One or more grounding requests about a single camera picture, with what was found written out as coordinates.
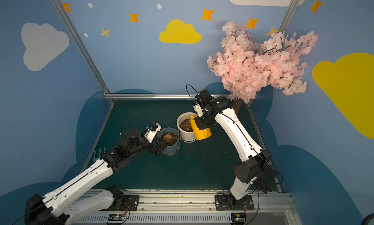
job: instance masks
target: yellow cloud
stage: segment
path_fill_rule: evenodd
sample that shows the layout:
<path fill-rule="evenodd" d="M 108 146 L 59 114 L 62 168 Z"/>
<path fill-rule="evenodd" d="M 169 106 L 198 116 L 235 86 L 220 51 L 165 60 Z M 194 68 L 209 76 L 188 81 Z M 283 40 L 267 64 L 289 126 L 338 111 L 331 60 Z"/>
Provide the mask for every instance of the yellow cloud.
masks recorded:
<path fill-rule="evenodd" d="M 168 23 L 166 31 L 160 33 L 159 39 L 163 43 L 195 44 L 201 40 L 201 35 L 191 24 L 174 19 Z"/>
<path fill-rule="evenodd" d="M 374 139 L 374 56 L 348 54 L 335 63 L 323 61 L 313 78 L 348 121 L 367 138 Z"/>

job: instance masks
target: succulent plant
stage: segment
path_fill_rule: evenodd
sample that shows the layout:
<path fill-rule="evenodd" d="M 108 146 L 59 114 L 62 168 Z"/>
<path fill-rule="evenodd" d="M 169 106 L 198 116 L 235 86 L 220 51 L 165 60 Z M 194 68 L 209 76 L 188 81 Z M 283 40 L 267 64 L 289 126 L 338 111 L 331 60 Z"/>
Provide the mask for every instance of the succulent plant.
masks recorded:
<path fill-rule="evenodd" d="M 171 141 L 173 139 L 173 136 L 171 134 L 166 134 L 162 137 L 164 141 Z"/>

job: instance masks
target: mounting base plate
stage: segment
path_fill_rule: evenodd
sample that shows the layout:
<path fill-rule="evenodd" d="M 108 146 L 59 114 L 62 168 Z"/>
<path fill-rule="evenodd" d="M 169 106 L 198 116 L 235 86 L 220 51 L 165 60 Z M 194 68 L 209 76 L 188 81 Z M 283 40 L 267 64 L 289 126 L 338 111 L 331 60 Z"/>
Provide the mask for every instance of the mounting base plate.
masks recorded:
<path fill-rule="evenodd" d="M 125 195 L 124 201 L 129 204 L 129 210 L 136 211 L 138 209 L 138 203 L 139 203 L 139 195 Z M 117 210 L 124 210 L 126 211 L 127 205 L 124 204 L 122 208 L 118 208 Z M 108 208 L 106 211 L 116 211 L 116 208 Z"/>
<path fill-rule="evenodd" d="M 231 208 L 230 204 L 228 203 L 228 196 L 227 195 L 215 195 L 215 208 L 216 210 L 245 210 L 244 203 L 236 208 Z M 250 195 L 247 195 L 245 198 L 245 205 L 247 210 L 255 210 L 254 202 Z"/>

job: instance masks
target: metal vent grille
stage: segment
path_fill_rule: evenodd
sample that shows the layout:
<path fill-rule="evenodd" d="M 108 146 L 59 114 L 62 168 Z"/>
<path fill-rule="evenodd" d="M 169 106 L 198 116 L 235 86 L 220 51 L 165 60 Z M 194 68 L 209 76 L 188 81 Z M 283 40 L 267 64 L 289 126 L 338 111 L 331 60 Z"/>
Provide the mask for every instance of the metal vent grille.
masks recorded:
<path fill-rule="evenodd" d="M 108 215 L 107 214 L 91 214 L 89 216 L 86 216 L 84 218 L 79 219 L 77 222 L 73 224 L 79 224 L 79 225 L 84 225 L 84 224 L 106 224 L 108 221 Z"/>
<path fill-rule="evenodd" d="M 92 214 L 74 224 L 106 224 L 107 214 Z M 130 214 L 126 223 L 231 223 L 230 213 L 150 213 Z"/>
<path fill-rule="evenodd" d="M 228 223 L 231 222 L 230 214 L 220 213 L 220 214 L 131 214 L 128 219 L 129 223 Z"/>

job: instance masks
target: flower pot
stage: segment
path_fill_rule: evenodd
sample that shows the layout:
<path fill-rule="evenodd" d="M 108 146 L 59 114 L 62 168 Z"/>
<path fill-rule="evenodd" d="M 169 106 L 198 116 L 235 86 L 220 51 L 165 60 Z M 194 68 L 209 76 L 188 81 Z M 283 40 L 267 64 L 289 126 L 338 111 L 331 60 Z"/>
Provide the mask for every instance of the flower pot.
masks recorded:
<path fill-rule="evenodd" d="M 183 113 L 181 114 L 178 119 L 176 120 L 176 126 L 178 127 L 178 131 L 179 131 L 179 135 L 180 135 L 180 139 L 185 142 L 185 143 L 192 143 L 194 141 L 196 141 L 196 137 L 195 137 L 195 134 L 193 133 L 193 131 L 184 131 L 180 128 L 179 124 L 181 123 L 181 121 L 183 120 L 186 120 L 186 119 L 190 119 L 190 117 L 192 115 L 196 115 L 198 116 L 196 113 L 193 113 L 193 112 L 186 112 L 186 113 Z"/>
<path fill-rule="evenodd" d="M 176 154 L 179 150 L 179 134 L 178 134 L 178 131 L 175 130 L 174 128 L 163 128 L 163 129 L 161 129 L 159 131 L 159 133 L 157 133 L 157 142 L 158 143 L 160 143 L 159 139 L 162 136 L 162 134 L 164 134 L 164 133 L 175 133 L 178 137 L 178 140 L 176 141 L 176 143 L 174 145 L 166 147 L 162 153 L 165 154 L 166 156 L 171 156 L 171 155 Z"/>

